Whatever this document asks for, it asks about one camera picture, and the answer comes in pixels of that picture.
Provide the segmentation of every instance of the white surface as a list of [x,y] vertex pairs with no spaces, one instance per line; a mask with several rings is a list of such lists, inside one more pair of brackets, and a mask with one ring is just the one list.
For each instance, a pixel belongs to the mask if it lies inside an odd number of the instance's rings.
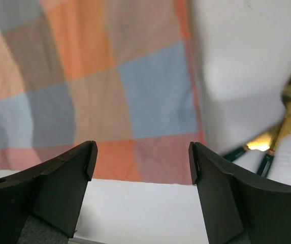
[[107,244],[208,243],[197,188],[93,179],[77,237]]

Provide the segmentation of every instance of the fabric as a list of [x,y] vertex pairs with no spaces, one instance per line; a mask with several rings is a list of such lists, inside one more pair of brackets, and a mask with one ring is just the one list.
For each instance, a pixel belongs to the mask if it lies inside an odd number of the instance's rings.
[[29,215],[17,244],[68,244],[69,238],[59,229],[34,215]]
[[0,169],[86,140],[95,178],[191,183],[204,139],[185,0],[0,0]]

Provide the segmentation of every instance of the black handle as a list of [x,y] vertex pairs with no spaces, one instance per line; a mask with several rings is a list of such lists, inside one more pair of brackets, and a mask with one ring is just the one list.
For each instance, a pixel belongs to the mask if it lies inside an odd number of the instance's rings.
[[263,157],[263,160],[261,161],[261,164],[258,167],[257,174],[261,177],[267,177],[268,172],[272,166],[274,160],[274,156],[270,154],[265,154]]
[[222,157],[230,162],[233,162],[234,160],[237,160],[242,155],[244,155],[246,152],[247,152],[247,150],[245,149],[245,147],[241,146],[241,147],[233,150],[232,152],[230,152]]

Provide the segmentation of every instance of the cutlery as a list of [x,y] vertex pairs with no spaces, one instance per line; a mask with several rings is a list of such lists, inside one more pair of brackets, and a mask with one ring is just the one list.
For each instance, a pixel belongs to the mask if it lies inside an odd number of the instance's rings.
[[274,160],[274,155],[275,152],[277,150],[277,147],[279,145],[280,142],[280,134],[283,133],[283,127],[285,126],[285,124],[287,123],[287,118],[291,113],[291,78],[289,80],[289,82],[287,83],[287,85],[285,86],[283,93],[282,93],[282,101],[283,104],[286,107],[286,112],[284,115],[284,119],[281,123],[281,126],[279,127],[279,131],[277,132],[277,135],[272,137],[272,141],[271,141],[271,145],[270,148],[267,150],[267,152],[265,153],[259,167],[257,170],[257,174],[262,176],[262,177],[267,177],[268,172],[272,166],[273,160]]
[[[291,101],[291,85],[286,86],[286,92],[284,92],[285,99]],[[242,155],[244,155],[248,150],[260,150],[260,151],[266,151],[269,150],[272,144],[273,138],[277,137],[278,132],[281,130],[282,123],[278,123],[274,125],[273,127],[269,128],[265,132],[259,134],[257,137],[249,141],[243,146],[240,146],[231,152],[227,153],[223,156],[223,158],[229,160],[230,162],[233,162],[234,160],[240,158]],[[282,136],[287,136],[288,134],[291,134],[290,131],[286,131],[282,134]]]
[[[245,145],[232,150],[228,154],[224,155],[223,158],[233,162],[234,160],[240,158],[248,150],[259,150],[266,151],[270,148],[273,138],[277,135],[280,130],[281,123],[277,123],[272,127],[268,128],[266,131],[262,132],[254,139],[247,142]],[[283,139],[291,135],[291,115],[287,118],[287,123],[284,125],[282,133],[279,134],[280,139]]]

